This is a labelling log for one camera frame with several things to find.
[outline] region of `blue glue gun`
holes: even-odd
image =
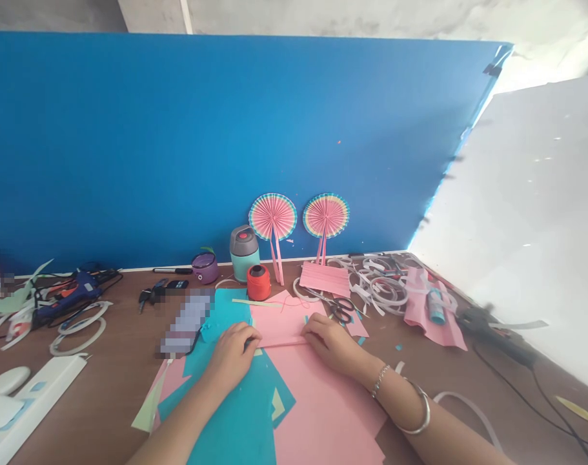
[[[52,305],[42,305],[38,310],[38,316],[54,317],[62,315],[67,309],[74,307],[82,300],[93,300],[102,294],[102,289],[98,287],[96,279],[85,271],[79,271],[76,274],[76,286],[71,289],[61,291],[61,299]]]

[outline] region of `power strip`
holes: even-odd
[[[49,360],[14,396],[23,408],[0,428],[0,465],[6,465],[87,364],[83,354]]]

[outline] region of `paper fan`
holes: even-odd
[[[253,202],[248,212],[248,224],[262,239],[270,241],[272,252],[272,264],[277,282],[285,285],[283,279],[283,264],[281,262],[281,249],[279,241],[288,238],[296,227],[298,215],[291,200],[281,194],[264,194]],[[272,246],[272,235],[276,239],[276,256]]]
[[[326,239],[333,238],[345,229],[350,219],[350,207],[337,194],[320,194],[311,199],[302,214],[306,230],[313,236],[321,238],[319,241],[319,263],[322,255],[322,265],[326,260]]]

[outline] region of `pink card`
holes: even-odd
[[[302,264],[300,285],[317,291],[326,291],[347,298],[350,297],[350,278],[348,270],[345,268],[304,262]]]
[[[352,322],[345,325],[345,327],[350,332],[350,336],[369,337],[369,333],[365,329],[365,326],[363,326],[361,320],[364,316],[359,316],[358,312],[351,312],[349,314],[352,315]]]
[[[160,365],[158,373],[156,373],[156,377],[154,378],[154,381],[152,382],[152,387],[150,387],[150,390],[147,392],[147,396],[145,396],[145,398],[147,399],[147,397],[150,395],[150,392],[152,392],[152,389],[154,389],[154,387],[156,386],[156,383],[158,382],[160,377],[163,375],[165,376],[165,382],[163,384],[162,391],[160,391],[160,399],[158,399],[158,404],[160,404],[160,402],[162,402],[167,397],[169,397],[171,394],[173,394],[173,392],[177,388],[179,388],[182,384],[184,384],[184,382],[188,378],[190,378],[190,377],[185,378],[183,375],[184,364],[185,364],[184,358],[177,358],[171,363],[171,365],[169,365],[167,372],[165,372],[165,368],[167,367],[167,361],[164,360],[162,365]],[[154,432],[156,430],[156,428],[158,428],[159,426],[160,426],[160,414],[158,413],[158,408],[157,408],[156,409],[156,416],[154,417],[154,425],[152,426],[152,432]]]
[[[457,325],[457,321],[455,321],[455,314],[453,312],[448,309],[444,310],[446,323],[442,326],[432,323],[429,320],[425,305],[427,294],[423,292],[425,289],[423,282],[428,281],[427,276],[427,270],[409,267],[407,279],[409,297],[403,320],[410,326],[420,326],[423,328],[423,331],[425,331],[425,337],[431,339],[436,344],[445,347],[459,347],[460,349],[467,351],[468,347],[466,347],[466,343],[463,341],[461,329]],[[444,295],[444,293],[447,292],[447,288],[441,282],[438,282],[436,285],[440,291],[443,291],[443,301],[448,303],[449,299]]]
[[[263,337],[259,347],[306,344],[307,341],[300,335],[307,323],[305,317],[308,318],[315,312],[325,315],[321,302],[304,302],[291,297],[288,291],[283,291],[266,302],[278,302],[283,307],[250,306],[253,326]]]
[[[274,430],[279,465],[381,465],[375,437],[387,417],[362,386],[324,365],[309,345],[266,353],[296,398]]]

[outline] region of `red thread spool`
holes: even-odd
[[[264,265],[255,265],[247,271],[248,298],[266,300],[270,297],[270,272]]]

